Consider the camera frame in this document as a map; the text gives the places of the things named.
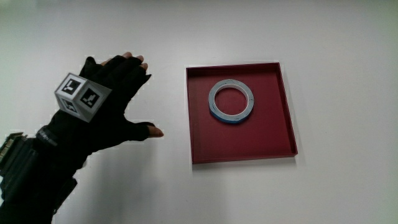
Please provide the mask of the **person's left hand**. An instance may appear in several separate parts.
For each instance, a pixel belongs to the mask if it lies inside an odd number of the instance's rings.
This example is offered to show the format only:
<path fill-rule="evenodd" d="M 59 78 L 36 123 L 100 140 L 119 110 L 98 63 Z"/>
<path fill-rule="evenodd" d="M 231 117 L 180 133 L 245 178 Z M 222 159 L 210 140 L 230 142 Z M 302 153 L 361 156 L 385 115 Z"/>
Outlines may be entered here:
<path fill-rule="evenodd" d="M 36 138 L 50 150 L 73 156 L 117 146 L 126 141 L 144 141 L 164 134 L 150 122 L 133 123 L 125 110 L 139 89 L 150 79 L 144 57 L 126 52 L 101 64 L 88 57 L 80 76 L 111 89 L 90 122 L 58 111 L 49 124 L 41 128 Z"/>

